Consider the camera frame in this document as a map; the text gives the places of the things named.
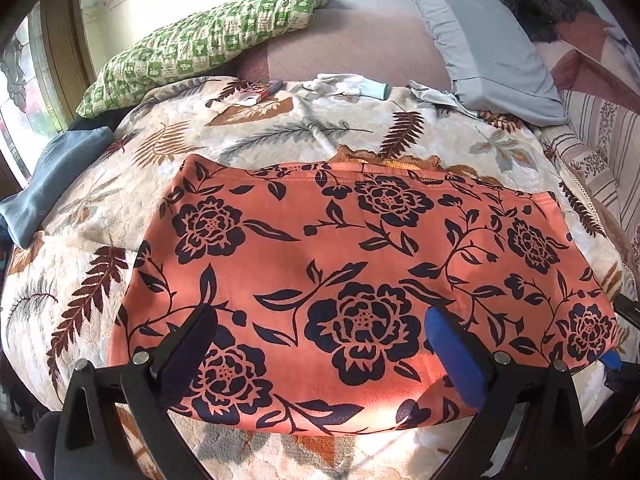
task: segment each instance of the stained glass window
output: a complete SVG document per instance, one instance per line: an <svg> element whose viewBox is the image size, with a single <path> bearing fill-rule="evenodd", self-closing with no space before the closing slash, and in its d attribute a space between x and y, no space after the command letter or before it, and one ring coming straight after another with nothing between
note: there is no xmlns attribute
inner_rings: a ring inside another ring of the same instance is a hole
<svg viewBox="0 0 640 480"><path fill-rule="evenodd" d="M0 152L22 187L44 147L66 126L47 66L40 7L36 6L0 57Z"/></svg>

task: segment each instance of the metal screw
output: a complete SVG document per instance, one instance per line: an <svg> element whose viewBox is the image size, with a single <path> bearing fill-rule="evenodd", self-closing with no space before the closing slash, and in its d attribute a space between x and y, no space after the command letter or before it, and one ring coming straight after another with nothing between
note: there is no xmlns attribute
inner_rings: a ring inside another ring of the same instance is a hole
<svg viewBox="0 0 640 480"><path fill-rule="evenodd" d="M135 365L143 365L149 361L149 354L147 352L138 352L133 356L132 361Z"/></svg>
<svg viewBox="0 0 640 480"><path fill-rule="evenodd" d="M511 362L511 356L507 352L496 352L494 354L494 361L499 365L508 365Z"/></svg>
<svg viewBox="0 0 640 480"><path fill-rule="evenodd" d="M569 369L569 367L566 365L564 361L562 361L562 359L556 359L554 361L554 368L559 372L565 372Z"/></svg>
<svg viewBox="0 0 640 480"><path fill-rule="evenodd" d="M80 372L82 370L84 370L84 368L89 364L89 361L87 361L84 357L81 357L78 359L78 361L76 361L74 363L74 370L76 372Z"/></svg>

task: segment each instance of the light blue pillow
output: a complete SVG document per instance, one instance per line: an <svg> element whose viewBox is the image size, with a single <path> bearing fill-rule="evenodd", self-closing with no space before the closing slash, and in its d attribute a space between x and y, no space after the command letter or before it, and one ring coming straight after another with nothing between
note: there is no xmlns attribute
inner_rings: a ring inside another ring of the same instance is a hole
<svg viewBox="0 0 640 480"><path fill-rule="evenodd" d="M568 121L551 74L500 0L413 1L466 108L537 126Z"/></svg>

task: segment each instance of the white cloth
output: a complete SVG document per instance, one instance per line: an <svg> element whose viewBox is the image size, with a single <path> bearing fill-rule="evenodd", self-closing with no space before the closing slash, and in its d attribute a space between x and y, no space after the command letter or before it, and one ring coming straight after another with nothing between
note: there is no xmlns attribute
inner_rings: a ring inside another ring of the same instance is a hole
<svg viewBox="0 0 640 480"><path fill-rule="evenodd" d="M458 101L458 98L449 92L441 92L440 90L421 85L415 81L409 81L409 86L411 88L411 92L420 99L420 101L434 105L449 106L451 108L455 108L466 116L473 117L474 119L478 118L477 112L467 110L463 107L462 103Z"/></svg>
<svg viewBox="0 0 640 480"><path fill-rule="evenodd" d="M322 95L366 96L384 100L388 85L359 74L318 74L312 81L303 82L302 86Z"/></svg>

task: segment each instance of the fleece blanket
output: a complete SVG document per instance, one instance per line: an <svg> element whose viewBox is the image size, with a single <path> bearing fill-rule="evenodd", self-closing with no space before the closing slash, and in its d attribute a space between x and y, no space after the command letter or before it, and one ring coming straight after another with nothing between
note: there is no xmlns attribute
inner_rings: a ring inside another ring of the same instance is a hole
<svg viewBox="0 0 640 480"><path fill-rule="evenodd" d="M546 159L539 132L504 118L485 122L447 114L406 88L393 88L388 100L379 101L323 96L288 83L255 107L234 105L233 95L246 85L207 77L150 92L119 126L116 141L66 190L30 247L14 251L0 301L2 346L45 405L62 406L76 359L107 364L136 253L152 217L166 198L175 199L168 186L192 153L258 170L328 160L346 144L382 159L437 155L443 168L464 178L525 193L551 191L604 294L610 299L621 290L636 297L632 273L604 236L597 213L576 182ZM277 200L281 190L269 184L266 192ZM578 318L574 325L568 322L565 329L577 335L586 330L587 323ZM618 326L613 344L634 360L638 334L623 320ZM602 366L596 362L574 380L588 419L607 395ZM398 425L411 414L420 414L419 402L405 405ZM228 479L420 478L435 471L468 424L462 419L374 435L314 436L172 417L208 471ZM142 444L134 452L142 462L148 458ZM157 474L146 467L150 476Z"/></svg>

